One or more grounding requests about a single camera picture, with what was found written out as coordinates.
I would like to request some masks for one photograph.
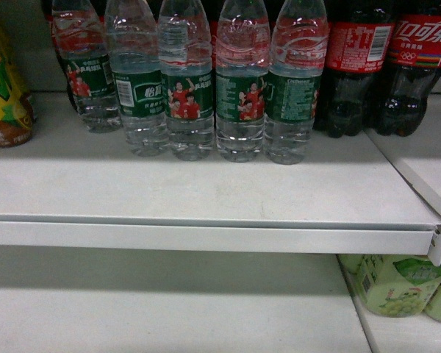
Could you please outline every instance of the plastic water bottle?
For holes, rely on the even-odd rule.
[[[275,163],[303,160],[311,137],[329,27],[323,0],[286,0],[271,41],[264,148]]]
[[[200,0],[164,0],[159,60],[171,151],[180,160],[209,155],[214,138],[212,48]]]
[[[216,42],[216,135],[226,160],[248,162],[261,152],[269,64],[263,0],[226,0]]]
[[[121,127],[103,24],[90,0],[54,0],[57,47],[77,111],[90,132]]]
[[[136,155],[163,153],[168,133],[152,11],[146,0],[109,0],[104,22],[126,140]]]

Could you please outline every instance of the coca-cola logo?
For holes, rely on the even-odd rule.
[[[399,21],[393,39],[405,42],[441,43],[441,21],[428,21],[422,24]]]

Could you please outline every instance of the light green label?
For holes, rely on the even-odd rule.
[[[405,259],[394,263],[397,272],[413,285],[422,285],[441,277],[441,265],[436,267],[431,261]]]
[[[163,112],[160,71],[144,74],[113,72],[121,113],[147,118]]]
[[[297,79],[268,74],[266,113],[285,123],[312,120],[317,107],[320,77]]]
[[[265,114],[263,76],[230,77],[217,74],[217,114],[229,121],[261,119]]]
[[[172,118],[208,118],[213,114],[212,76],[168,76],[162,74],[165,113]]]
[[[110,59],[107,55],[63,62],[74,96],[102,97],[114,92]]]

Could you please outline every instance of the cola bottle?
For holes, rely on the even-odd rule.
[[[441,77],[441,0],[410,1],[399,15],[368,114],[380,135],[409,136]]]
[[[362,130],[365,95],[381,70],[395,26],[395,1],[329,1],[330,41],[315,128],[329,136]]]

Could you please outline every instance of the white shelf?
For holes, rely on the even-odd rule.
[[[0,244],[425,254],[441,218],[366,134],[314,132],[299,165],[186,163],[90,134],[63,93],[37,95],[34,138],[0,149]]]
[[[441,215],[441,96],[430,96],[417,131],[406,138],[367,132],[403,177]]]
[[[0,246],[0,353],[370,353],[333,255]]]
[[[353,276],[347,274],[353,285]],[[363,329],[373,353],[441,353],[441,323],[425,313],[408,318],[376,315],[352,293]]]

